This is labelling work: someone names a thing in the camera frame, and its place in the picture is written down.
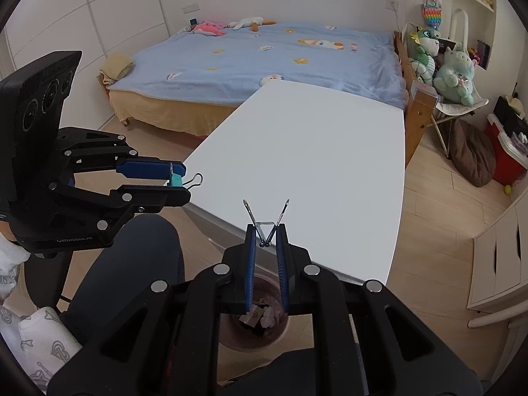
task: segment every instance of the dark blue pants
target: dark blue pants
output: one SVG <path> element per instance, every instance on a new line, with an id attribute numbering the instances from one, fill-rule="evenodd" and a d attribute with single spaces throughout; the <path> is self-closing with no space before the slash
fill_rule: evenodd
<path id="1" fill-rule="evenodd" d="M 156 280 L 171 285 L 185 281 L 180 238 L 163 217 L 142 214 L 125 224 L 113 246 L 101 252 L 61 320 L 84 344 Z"/>

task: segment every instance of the wooden bed frame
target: wooden bed frame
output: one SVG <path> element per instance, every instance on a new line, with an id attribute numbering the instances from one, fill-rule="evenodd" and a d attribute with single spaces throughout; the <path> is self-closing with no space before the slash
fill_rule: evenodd
<path id="1" fill-rule="evenodd" d="M 401 33 L 394 32 L 394 49 L 400 59 L 402 75 L 405 79 L 406 89 L 409 92 L 409 102 L 407 103 L 405 111 L 405 167 L 413 157 L 414 151 L 418 147 L 422 138 L 423 132 L 428 125 L 432 111 L 436 105 L 435 99 L 430 95 L 417 90 L 414 96 L 411 96 L 411 86 L 416 80 L 416 75 L 411 62 L 409 60 L 407 49 L 403 46 L 401 40 Z M 110 91 L 102 83 L 103 75 L 97 77 L 99 84 L 105 91 L 105 94 L 110 100 Z M 123 121 L 123 124 L 128 125 L 128 120 Z"/>

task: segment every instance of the green dinosaur plush toy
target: green dinosaur plush toy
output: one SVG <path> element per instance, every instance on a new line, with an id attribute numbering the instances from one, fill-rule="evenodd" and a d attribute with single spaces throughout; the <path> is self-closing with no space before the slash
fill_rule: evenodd
<path id="1" fill-rule="evenodd" d="M 476 60 L 464 51 L 445 50 L 444 64 L 436 73 L 433 86 L 440 95 L 455 103 L 471 107 L 473 98 L 473 77 L 475 76 Z"/>
<path id="2" fill-rule="evenodd" d="M 440 43 L 434 31 L 420 29 L 418 33 L 412 32 L 411 37 L 416 42 L 416 55 L 411 58 L 411 67 L 416 72 L 416 77 L 422 83 L 432 85 L 432 76 L 436 64 L 433 59 L 438 55 Z"/>

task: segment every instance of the brown bean bag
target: brown bean bag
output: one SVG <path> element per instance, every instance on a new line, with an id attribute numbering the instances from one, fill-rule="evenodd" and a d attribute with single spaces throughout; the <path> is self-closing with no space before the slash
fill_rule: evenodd
<path id="1" fill-rule="evenodd" d="M 476 187 L 493 178 L 497 162 L 492 141 L 470 123 L 456 119 L 451 124 L 449 153 L 456 169 Z"/>

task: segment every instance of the wall outlet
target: wall outlet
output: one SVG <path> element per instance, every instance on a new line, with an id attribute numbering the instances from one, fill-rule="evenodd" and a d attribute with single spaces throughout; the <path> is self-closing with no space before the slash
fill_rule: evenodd
<path id="1" fill-rule="evenodd" d="M 181 9 L 183 10 L 183 13 L 191 13 L 195 12 L 196 10 L 200 10 L 200 6 L 198 5 L 198 3 L 192 3 L 188 6 L 182 7 Z"/>
<path id="2" fill-rule="evenodd" d="M 385 8 L 392 10 L 393 12 L 398 11 L 398 2 L 396 0 L 385 0 Z"/>

